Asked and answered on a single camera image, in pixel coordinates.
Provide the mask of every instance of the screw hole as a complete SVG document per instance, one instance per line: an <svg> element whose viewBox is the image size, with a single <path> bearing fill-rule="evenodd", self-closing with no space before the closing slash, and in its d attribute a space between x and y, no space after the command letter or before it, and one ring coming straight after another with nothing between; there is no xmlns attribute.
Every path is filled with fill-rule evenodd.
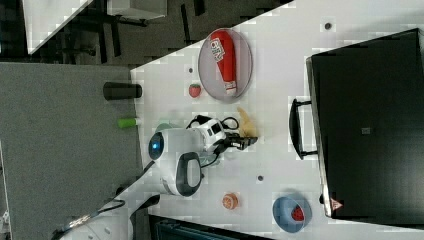
<svg viewBox="0 0 424 240"><path fill-rule="evenodd" d="M324 27L326 30L330 30L333 27L333 25L331 23L326 23Z"/></svg>

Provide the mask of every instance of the black chair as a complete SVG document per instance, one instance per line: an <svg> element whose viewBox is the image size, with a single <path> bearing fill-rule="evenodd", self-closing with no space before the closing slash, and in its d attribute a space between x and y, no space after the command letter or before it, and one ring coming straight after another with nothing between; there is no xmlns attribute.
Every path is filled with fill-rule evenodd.
<svg viewBox="0 0 424 240"><path fill-rule="evenodd" d="M140 19L139 22L128 21L122 16L111 16L107 14L106 0L95 0L93 4L83 10L75 17L70 24L65 27L65 46L59 51L63 54L68 54L71 58L71 63L75 64L75 54L87 53L95 55L93 49L74 49L75 35L85 31L97 33L99 37L100 59L101 63L107 62L107 50L104 25L110 25L112 30L113 53L115 57L121 55L121 44L119 40L118 24L129 24L135 26L146 27L146 20Z"/></svg>

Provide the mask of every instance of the white plate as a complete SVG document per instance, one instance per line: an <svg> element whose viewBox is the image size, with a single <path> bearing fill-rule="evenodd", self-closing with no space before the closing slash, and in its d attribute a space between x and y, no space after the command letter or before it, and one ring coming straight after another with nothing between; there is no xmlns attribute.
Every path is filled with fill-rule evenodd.
<svg viewBox="0 0 424 240"><path fill-rule="evenodd" d="M231 103L235 102L246 91L249 85L252 74L252 54L246 40L239 33L229 28L217 29L215 31L218 30L225 30L230 34L234 42L237 92L234 96L228 96L225 91L221 72L210 49L210 36L212 33L206 38L200 49L198 62L200 81L210 96L223 102Z"/></svg>

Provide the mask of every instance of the blue bowl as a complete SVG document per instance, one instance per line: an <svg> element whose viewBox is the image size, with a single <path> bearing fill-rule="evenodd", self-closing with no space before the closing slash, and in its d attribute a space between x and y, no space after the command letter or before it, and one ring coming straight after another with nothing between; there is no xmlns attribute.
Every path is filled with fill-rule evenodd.
<svg viewBox="0 0 424 240"><path fill-rule="evenodd" d="M291 213L299 206L302 209L304 220L295 221ZM312 211L309 203L301 195L294 193L288 196L280 197L275 200L272 206L274 220L278 226L289 233L296 233L304 228L312 218Z"/></svg>

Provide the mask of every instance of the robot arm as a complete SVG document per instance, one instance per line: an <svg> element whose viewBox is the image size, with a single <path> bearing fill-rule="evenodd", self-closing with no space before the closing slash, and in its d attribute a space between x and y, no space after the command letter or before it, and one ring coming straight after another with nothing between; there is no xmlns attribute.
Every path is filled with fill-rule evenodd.
<svg viewBox="0 0 424 240"><path fill-rule="evenodd" d="M228 147L243 150L256 142L225 133L223 125L226 125L217 119L204 116L195 119L201 120L197 121L198 127L189 128L190 124L187 129L155 133L148 146L152 162L143 175L100 210L55 231L52 240L131 240L130 217L149 198L159 194L188 197L198 190L201 168L206 167L200 166L200 155L215 154L218 158Z"/></svg>
<svg viewBox="0 0 424 240"><path fill-rule="evenodd" d="M56 231L52 239L132 239L130 216L150 197L161 193L167 191L161 183L157 164L152 162L143 175L115 199L100 210L74 220Z"/></svg>

